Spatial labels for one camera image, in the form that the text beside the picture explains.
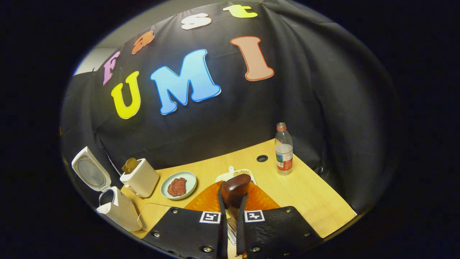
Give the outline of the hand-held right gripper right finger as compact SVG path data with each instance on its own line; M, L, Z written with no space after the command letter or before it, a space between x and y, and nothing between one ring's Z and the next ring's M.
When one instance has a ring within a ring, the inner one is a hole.
M237 221L238 255L244 258L300 258L323 239L291 205L281 207L249 183Z

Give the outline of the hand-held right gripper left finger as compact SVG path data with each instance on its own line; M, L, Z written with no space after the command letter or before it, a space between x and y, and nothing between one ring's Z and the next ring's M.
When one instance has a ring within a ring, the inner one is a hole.
M184 208L168 208L143 241L182 259L228 258L222 185L219 181L208 186Z

